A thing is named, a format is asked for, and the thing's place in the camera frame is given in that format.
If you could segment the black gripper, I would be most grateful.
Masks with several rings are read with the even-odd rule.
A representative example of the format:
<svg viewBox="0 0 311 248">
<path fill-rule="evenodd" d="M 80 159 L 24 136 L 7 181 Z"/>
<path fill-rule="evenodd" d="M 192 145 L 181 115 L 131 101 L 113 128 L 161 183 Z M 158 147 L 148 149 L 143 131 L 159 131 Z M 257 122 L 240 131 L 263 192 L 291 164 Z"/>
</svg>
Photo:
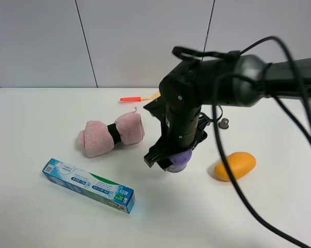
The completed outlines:
<svg viewBox="0 0 311 248">
<path fill-rule="evenodd" d="M 151 168 L 157 164 L 167 171 L 172 162 L 169 157 L 185 152 L 197 143 L 202 131 L 198 128 L 201 106 L 178 109 L 163 99 L 153 100 L 144 106 L 161 124 L 161 136 L 144 156 L 145 163 Z"/>
</svg>

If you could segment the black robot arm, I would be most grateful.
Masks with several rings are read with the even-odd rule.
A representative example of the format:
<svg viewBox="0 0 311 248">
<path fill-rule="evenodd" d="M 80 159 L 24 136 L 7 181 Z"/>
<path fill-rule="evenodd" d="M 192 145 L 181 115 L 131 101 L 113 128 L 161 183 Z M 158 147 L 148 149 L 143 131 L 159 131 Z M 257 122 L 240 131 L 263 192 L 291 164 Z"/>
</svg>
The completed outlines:
<svg viewBox="0 0 311 248">
<path fill-rule="evenodd" d="M 297 99 L 299 87 L 288 63 L 265 63 L 255 55 L 201 53 L 176 46 L 181 62 L 160 82 L 160 96 L 145 109 L 161 123 L 161 136 L 144 160 L 167 169 L 170 158 L 193 150 L 207 138 L 205 127 L 212 119 L 201 112 L 203 105 L 250 107 L 260 99 L 277 96 Z"/>
</svg>

